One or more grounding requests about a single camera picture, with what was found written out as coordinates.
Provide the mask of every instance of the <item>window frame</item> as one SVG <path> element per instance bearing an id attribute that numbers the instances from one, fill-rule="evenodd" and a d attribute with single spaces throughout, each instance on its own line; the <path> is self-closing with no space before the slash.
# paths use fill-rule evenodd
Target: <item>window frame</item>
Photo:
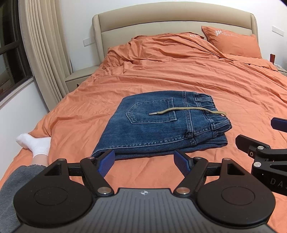
<path id="1" fill-rule="evenodd" d="M 2 101 L 6 96 L 8 96 L 13 90 L 19 87 L 21 84 L 26 82 L 28 79 L 33 77 L 29 61 L 25 52 L 21 28 L 20 28 L 20 20 L 19 20 L 19 3 L 18 0 L 2 0 L 0 1 L 1 5 L 9 2 L 11 4 L 11 14 L 10 14 L 10 23 L 13 28 L 13 42 L 3 45 L 0 47 L 0 56 L 12 49 L 16 49 L 17 58 L 19 59 L 20 69 L 24 74 L 24 78 L 21 80 L 16 80 L 15 77 L 13 79 L 16 81 L 14 85 L 5 90 L 0 94 L 0 101 Z"/>

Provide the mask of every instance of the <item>jeans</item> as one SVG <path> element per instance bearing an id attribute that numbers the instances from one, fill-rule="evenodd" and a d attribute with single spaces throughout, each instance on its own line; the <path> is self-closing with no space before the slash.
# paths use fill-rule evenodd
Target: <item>jeans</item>
<path id="1" fill-rule="evenodd" d="M 116 160 L 194 152 L 227 145 L 232 128 L 226 116 L 202 110 L 170 111 L 172 107 L 202 107 L 216 111 L 210 95 L 186 91 L 141 93 L 122 99 L 110 118 L 92 156 L 113 149 Z"/>

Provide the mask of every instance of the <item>curtain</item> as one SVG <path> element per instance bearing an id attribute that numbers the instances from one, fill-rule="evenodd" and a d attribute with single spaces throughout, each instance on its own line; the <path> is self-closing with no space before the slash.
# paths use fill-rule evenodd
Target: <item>curtain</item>
<path id="1" fill-rule="evenodd" d="M 69 93 L 65 79 L 71 74 L 59 1 L 19 0 L 24 47 L 49 110 Z"/>

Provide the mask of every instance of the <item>denim back pocket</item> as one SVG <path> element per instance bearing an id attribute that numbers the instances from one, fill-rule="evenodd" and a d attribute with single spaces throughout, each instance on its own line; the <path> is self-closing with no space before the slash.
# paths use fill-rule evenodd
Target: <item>denim back pocket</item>
<path id="1" fill-rule="evenodd" d="M 149 115 L 149 113 L 163 111 L 172 107 L 174 107 L 172 98 L 137 102 L 126 113 L 126 116 L 132 124 L 170 122 L 177 119 L 174 111 L 169 111 L 161 115 Z"/>

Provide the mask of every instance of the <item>orange pillow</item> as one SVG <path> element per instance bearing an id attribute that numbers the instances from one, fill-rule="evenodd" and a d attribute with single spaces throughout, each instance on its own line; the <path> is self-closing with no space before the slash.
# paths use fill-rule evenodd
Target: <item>orange pillow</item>
<path id="1" fill-rule="evenodd" d="M 222 53 L 243 57 L 262 58 L 256 36 L 237 34 L 228 30 L 201 26 L 207 40 Z"/>

